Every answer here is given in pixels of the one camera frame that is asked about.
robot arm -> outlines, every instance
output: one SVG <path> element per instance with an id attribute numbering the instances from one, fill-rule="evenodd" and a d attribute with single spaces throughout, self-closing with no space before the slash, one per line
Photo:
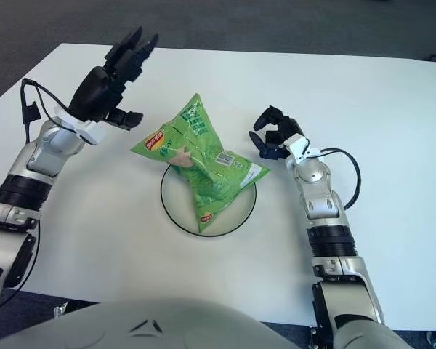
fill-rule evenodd
<path id="1" fill-rule="evenodd" d="M 49 120 L 42 125 L 38 137 L 20 151 L 0 187 L 0 293 L 3 287 L 17 286 L 23 279 L 36 243 L 30 232 L 38 226 L 42 205 L 65 162 L 85 143 L 96 145 L 103 139 L 105 133 L 99 121 L 126 130 L 140 123 L 142 114 L 127 113 L 116 106 L 125 83 L 140 75 L 142 63 L 158 41 L 155 35 L 138 44 L 141 35 L 142 27 L 116 44 L 105 56 L 106 64 L 92 69 L 84 79 L 70 107 L 59 103 L 53 119 L 39 89 L 49 92 L 35 81 L 23 80 L 22 97 L 25 85 L 35 86 Z M 27 128 L 32 120 L 40 118 L 36 113 L 39 111 L 35 103 L 26 106 L 24 102 L 23 121 Z"/>
<path id="2" fill-rule="evenodd" d="M 313 272 L 320 278 L 312 285 L 318 326 L 315 333 L 320 343 L 334 342 L 335 348 L 409 348 L 384 326 L 381 307 L 363 258 L 355 248 L 341 199 L 331 189 L 331 171 L 322 162 L 326 150 L 311 148 L 295 120 L 277 108 L 270 106 L 259 117 L 254 130 L 267 124 L 278 125 L 278 131 L 267 131 L 265 143 L 256 133 L 249 132 L 249 135 L 261 157 L 286 158 L 286 166 L 301 193 Z M 346 208 L 355 202 L 359 190 L 360 171 L 356 194 Z M 389 346 L 380 340 L 384 334 L 393 338 Z M 373 346 L 359 346 L 368 341 Z"/>

green chip bag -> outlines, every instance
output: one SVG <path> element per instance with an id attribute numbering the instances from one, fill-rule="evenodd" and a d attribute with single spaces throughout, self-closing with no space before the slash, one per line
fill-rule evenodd
<path id="1" fill-rule="evenodd" d="M 243 189 L 269 172 L 268 168 L 223 149 L 199 94 L 132 151 L 171 164 L 190 183 L 199 232 Z"/>

barcode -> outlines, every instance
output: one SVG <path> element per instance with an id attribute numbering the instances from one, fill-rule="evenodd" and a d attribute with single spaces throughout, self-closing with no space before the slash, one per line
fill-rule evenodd
<path id="1" fill-rule="evenodd" d="M 234 156 L 227 155 L 226 153 L 219 153 L 217 156 L 217 162 L 218 164 L 225 165 L 225 166 L 231 166 L 234 161 Z"/>

floor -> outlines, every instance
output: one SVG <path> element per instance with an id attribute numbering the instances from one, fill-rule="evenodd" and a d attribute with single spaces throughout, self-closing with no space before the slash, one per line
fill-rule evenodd
<path id="1" fill-rule="evenodd" d="M 160 47 L 436 54 L 436 0 L 0 0 L 0 95 L 60 43 L 112 44 L 137 25 L 160 33 Z M 51 318 L 62 301 L 23 292 L 0 310 L 0 337 Z M 268 326 L 306 347 L 305 328 Z M 427 347 L 422 332 L 400 334 Z"/>

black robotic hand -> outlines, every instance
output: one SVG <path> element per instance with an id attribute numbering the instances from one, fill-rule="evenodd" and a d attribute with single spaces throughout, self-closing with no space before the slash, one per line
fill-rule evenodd
<path id="1" fill-rule="evenodd" d="M 155 48 L 158 35 L 140 40 L 142 27 L 115 44 L 105 56 L 103 67 L 95 67 L 82 81 L 71 100 L 69 112 L 79 120 L 105 121 L 130 130 L 142 120 L 141 113 L 117 109 L 127 81 L 133 82 L 142 72 L 142 63 Z"/>
<path id="2" fill-rule="evenodd" d="M 304 133 L 294 119 L 284 116 L 282 111 L 273 106 L 268 107 L 255 121 L 254 130 L 259 131 L 268 124 L 278 125 L 278 131 L 267 131 L 265 142 L 255 132 L 249 131 L 249 136 L 258 148 L 260 157 L 272 160 L 287 158 L 290 153 L 284 147 L 284 141 L 296 133 L 302 136 Z"/>

